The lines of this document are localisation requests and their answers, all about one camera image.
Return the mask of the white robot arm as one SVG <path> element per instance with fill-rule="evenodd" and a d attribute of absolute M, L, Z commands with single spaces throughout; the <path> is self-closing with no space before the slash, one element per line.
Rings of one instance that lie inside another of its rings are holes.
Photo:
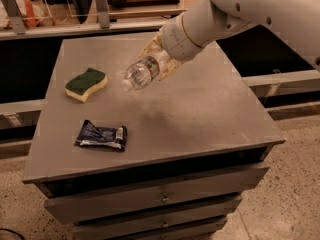
<path fill-rule="evenodd" d="M 165 23 L 141 50 L 141 58 L 167 54 L 166 78 L 209 43 L 261 25 L 314 68 L 320 60 L 320 0 L 199 0 Z"/>

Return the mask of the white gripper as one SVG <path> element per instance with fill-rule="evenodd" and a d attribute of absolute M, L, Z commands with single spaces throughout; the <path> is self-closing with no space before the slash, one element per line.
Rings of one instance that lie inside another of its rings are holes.
<path fill-rule="evenodd" d="M 192 60 L 203 50 L 188 37 L 183 26 L 183 15 L 176 16 L 164 24 L 159 33 L 141 50 L 139 57 L 161 57 L 164 50 L 171 58 L 160 63 L 159 81 L 173 74 L 183 65 L 182 61 Z"/>

